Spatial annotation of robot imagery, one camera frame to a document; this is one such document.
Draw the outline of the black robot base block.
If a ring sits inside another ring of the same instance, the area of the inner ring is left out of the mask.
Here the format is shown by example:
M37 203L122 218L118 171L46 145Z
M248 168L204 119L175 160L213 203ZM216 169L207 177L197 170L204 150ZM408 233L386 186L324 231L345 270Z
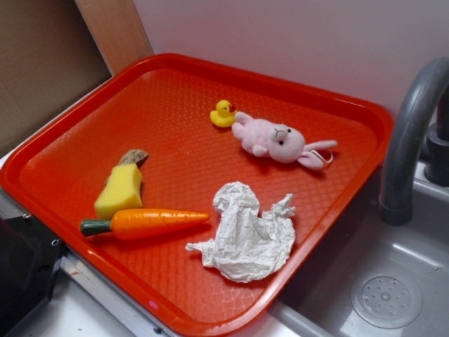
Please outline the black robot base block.
M1 335L9 336L52 298L65 243L29 214L1 220Z

